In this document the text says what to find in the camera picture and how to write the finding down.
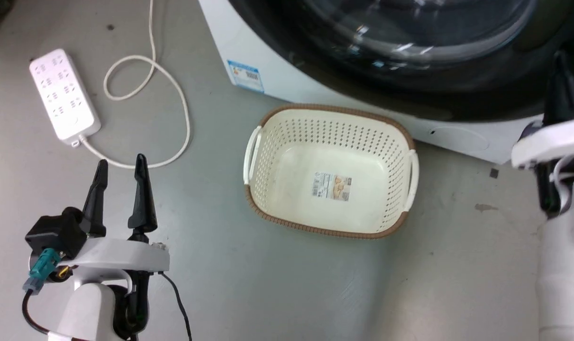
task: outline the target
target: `washing machine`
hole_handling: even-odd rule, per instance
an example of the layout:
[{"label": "washing machine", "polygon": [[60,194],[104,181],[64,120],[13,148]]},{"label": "washing machine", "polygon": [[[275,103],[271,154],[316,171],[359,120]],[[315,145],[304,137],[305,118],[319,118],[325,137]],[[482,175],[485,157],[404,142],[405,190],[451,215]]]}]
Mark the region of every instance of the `washing machine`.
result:
[{"label": "washing machine", "polygon": [[385,115],[416,140],[490,162],[507,162],[541,118],[555,51],[574,73],[574,0],[200,6],[236,86]]}]

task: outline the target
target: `teal connector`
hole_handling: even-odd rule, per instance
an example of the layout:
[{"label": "teal connector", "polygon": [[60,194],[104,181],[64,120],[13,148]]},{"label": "teal connector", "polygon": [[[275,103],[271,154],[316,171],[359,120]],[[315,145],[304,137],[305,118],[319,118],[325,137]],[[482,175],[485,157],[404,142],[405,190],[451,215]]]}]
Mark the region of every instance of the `teal connector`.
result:
[{"label": "teal connector", "polygon": [[32,294],[37,295],[59,261],[61,261],[61,256],[57,251],[51,248],[44,249],[32,270],[29,271],[29,278],[23,283],[23,290],[32,290]]}]

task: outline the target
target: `basket handle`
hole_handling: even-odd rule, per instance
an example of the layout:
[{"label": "basket handle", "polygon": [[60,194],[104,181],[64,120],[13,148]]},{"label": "basket handle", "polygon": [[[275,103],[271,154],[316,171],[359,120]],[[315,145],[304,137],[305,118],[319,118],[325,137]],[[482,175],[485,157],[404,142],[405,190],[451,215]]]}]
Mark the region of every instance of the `basket handle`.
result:
[{"label": "basket handle", "polygon": [[411,179],[409,185],[409,194],[403,209],[405,212],[408,212],[413,205],[413,200],[415,199],[415,194],[417,193],[417,183],[419,182],[419,158],[417,157],[415,149],[411,149],[409,151],[409,157],[411,161]]},{"label": "basket handle", "polygon": [[261,141],[261,126],[255,128],[249,142],[247,143],[247,150],[245,151],[245,162],[243,164],[243,182],[248,184],[253,177],[255,170],[255,160],[257,160],[257,151],[259,150],[259,142]]}]

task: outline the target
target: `concrete floor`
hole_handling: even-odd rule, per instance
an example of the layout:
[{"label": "concrete floor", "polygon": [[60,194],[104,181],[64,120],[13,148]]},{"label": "concrete floor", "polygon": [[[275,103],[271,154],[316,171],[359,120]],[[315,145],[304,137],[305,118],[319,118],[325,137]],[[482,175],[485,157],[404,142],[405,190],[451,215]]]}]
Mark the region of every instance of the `concrete floor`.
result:
[{"label": "concrete floor", "polygon": [[[102,90],[114,61],[149,54],[147,11],[146,0],[20,0],[1,23],[0,340],[44,339],[20,313],[29,256],[23,236],[39,216],[82,206],[98,161],[55,138],[28,61],[65,48],[102,120],[92,144],[122,162],[137,153],[164,160],[183,139],[169,82],[157,75],[122,103]],[[388,238],[332,238],[261,220],[244,198],[244,147],[281,101],[230,84],[196,0],[159,0],[155,20],[160,62],[189,100],[193,140],[174,164],[152,171],[160,227],[150,237],[170,246],[169,274],[195,340],[538,338],[534,281],[544,218],[531,173],[496,166],[493,179],[491,164],[422,144],[417,199]],[[126,93],[147,67],[119,72],[111,87]],[[108,235],[126,238],[135,181],[128,170],[111,168],[109,176]],[[38,323],[57,327],[71,289],[48,285],[33,298]],[[158,276],[150,310],[142,341],[185,339],[172,290]]]}]

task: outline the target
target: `power socket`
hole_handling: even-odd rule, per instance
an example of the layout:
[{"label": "power socket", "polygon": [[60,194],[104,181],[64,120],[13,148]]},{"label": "power socket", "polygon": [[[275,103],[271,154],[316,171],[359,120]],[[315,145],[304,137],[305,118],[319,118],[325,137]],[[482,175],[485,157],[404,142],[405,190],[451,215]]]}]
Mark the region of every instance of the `power socket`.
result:
[{"label": "power socket", "polygon": [[90,136],[101,128],[74,63],[64,50],[58,48],[32,61],[29,71],[59,140],[77,147],[80,136]]}]

